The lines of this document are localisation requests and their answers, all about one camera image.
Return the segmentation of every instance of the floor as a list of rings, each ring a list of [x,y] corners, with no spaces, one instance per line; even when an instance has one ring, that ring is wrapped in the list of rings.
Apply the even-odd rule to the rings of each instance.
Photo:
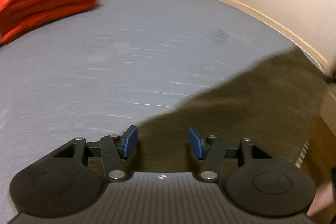
[[[313,178],[318,186],[330,179],[330,169],[336,166],[336,137],[325,122],[318,117],[310,146],[301,169]],[[313,219],[318,224],[330,224],[336,215],[336,205],[318,213]]]
[[[16,215],[17,172],[132,124],[132,170],[197,169],[189,126],[294,163],[325,88],[291,40],[217,0],[100,0],[0,48],[0,67],[0,224]]]

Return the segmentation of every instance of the red blanket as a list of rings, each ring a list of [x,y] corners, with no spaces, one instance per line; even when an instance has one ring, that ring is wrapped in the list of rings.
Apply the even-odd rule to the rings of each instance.
[[[50,21],[83,12],[97,0],[0,0],[0,45]]]

